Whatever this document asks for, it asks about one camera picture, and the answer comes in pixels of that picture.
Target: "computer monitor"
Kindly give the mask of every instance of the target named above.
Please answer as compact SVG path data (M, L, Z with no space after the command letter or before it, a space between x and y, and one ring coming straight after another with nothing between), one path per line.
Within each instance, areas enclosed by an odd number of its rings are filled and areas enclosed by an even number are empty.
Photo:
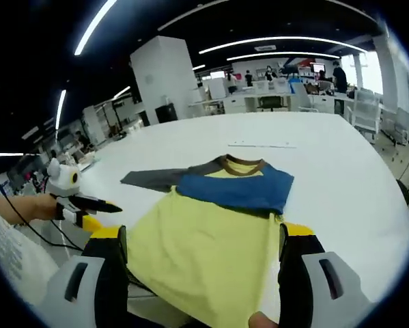
M311 63L311 65L312 65L312 71L315 73L319 73L321 70L326 72L326 66L324 64Z

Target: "black ceiling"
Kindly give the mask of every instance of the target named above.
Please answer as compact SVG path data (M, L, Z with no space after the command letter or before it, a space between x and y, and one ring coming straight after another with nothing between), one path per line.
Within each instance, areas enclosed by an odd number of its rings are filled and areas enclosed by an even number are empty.
M254 53L256 44L199 55L200 50L264 36L313 36L347 41L376 35L376 24L330 1L230 0L196 12L158 32L171 19L209 0L117 0L102 19L81 56L74 50L106 0L0 1L0 152L25 152L42 129L23 141L34 126L55 117L59 93L67 89L61 123L114 96L127 85L136 90L130 54L160 34L184 38L194 65L226 64L226 58ZM364 1L344 0L374 16ZM323 53L332 45L285 41L279 51ZM372 42L359 44L373 48ZM345 55L349 49L335 54ZM0 159L0 172L14 159Z

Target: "floor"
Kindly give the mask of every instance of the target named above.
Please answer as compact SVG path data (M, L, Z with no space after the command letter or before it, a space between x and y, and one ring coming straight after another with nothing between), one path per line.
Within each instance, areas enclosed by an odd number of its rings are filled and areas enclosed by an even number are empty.
M395 179L400 179L409 188L409 167L406 169L409 165L409 144L394 147L391 140L383 133L379 133L374 148L388 165Z

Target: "hand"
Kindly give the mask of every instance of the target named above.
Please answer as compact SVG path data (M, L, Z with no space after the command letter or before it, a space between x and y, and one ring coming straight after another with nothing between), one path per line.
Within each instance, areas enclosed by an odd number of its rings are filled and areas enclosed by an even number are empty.
M256 312L248 320L249 328L278 328L278 324L271 321L265 314Z
M52 220L57 215L57 201L49 193L36 196L36 212L34 217L41 220Z

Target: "gray sleeve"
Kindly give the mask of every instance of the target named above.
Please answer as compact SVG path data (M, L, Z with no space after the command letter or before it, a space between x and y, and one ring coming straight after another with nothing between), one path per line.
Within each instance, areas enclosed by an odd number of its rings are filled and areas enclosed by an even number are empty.
M125 185L142 187L168 193L172 186L178 185L185 174L205 176L222 169L219 158L209 163L191 166L187 169L154 169L151 171L131 171L122 180Z

